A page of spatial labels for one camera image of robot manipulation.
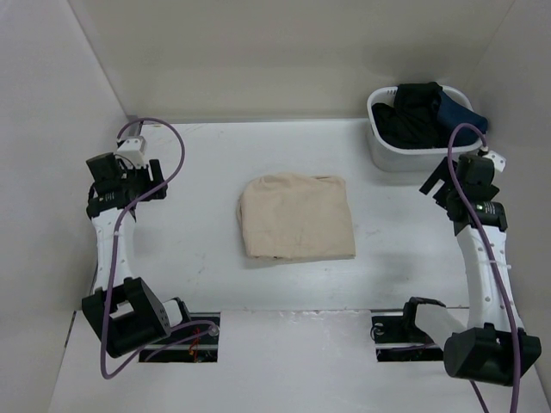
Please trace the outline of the beige trousers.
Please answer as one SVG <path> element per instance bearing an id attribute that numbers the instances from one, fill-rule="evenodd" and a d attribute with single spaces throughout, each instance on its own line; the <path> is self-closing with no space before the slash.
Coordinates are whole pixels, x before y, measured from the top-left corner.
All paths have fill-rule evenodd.
<path id="1" fill-rule="evenodd" d="M 250 181 L 237 217 L 252 259 L 306 262 L 356 256 L 346 181 L 281 173 Z"/>

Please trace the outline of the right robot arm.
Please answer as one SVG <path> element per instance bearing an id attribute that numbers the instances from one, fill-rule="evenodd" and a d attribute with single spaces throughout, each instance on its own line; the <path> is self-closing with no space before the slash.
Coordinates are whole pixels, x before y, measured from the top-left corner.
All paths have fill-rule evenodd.
<path id="1" fill-rule="evenodd" d="M 436 299 L 410 298 L 399 319 L 409 340 L 427 335 L 442 351 L 448 376 L 513 386 L 542 353 L 538 337 L 526 333 L 512 298 L 505 258 L 505 207 L 494 201 L 493 178 L 505 165 L 495 154 L 445 157 L 420 191 L 433 196 L 454 227 L 464 260 L 468 321 L 454 318 Z"/>

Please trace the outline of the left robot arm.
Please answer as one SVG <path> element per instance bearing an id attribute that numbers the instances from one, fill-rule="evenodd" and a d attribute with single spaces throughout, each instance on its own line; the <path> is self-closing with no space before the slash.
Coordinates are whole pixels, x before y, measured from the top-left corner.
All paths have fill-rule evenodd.
<path id="1" fill-rule="evenodd" d="M 93 177 L 86 213 L 97 246 L 95 283 L 82 299 L 87 321 L 112 358 L 167 337 L 186 342 L 193 333 L 187 306 L 179 298 L 161 302 L 131 266 L 134 201 L 164 181 L 160 162 L 138 165 L 129 157 L 106 153 L 86 163 Z"/>

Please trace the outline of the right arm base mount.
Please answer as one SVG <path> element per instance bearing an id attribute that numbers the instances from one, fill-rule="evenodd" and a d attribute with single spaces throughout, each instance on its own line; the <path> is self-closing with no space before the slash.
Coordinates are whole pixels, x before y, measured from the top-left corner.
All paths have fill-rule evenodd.
<path id="1" fill-rule="evenodd" d="M 370 337 L 379 362 L 443 361 L 443 351 L 417 327 L 405 327 L 402 311 L 371 313 Z"/>

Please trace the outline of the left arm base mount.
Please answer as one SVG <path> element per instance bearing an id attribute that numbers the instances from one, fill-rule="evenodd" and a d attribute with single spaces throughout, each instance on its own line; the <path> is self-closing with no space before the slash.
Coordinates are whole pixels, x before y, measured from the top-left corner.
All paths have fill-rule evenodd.
<path id="1" fill-rule="evenodd" d="M 215 363 L 219 353 L 220 313 L 192 313 L 191 320 L 208 320 L 217 328 L 201 324 L 174 332 L 142 350 L 139 363 Z"/>

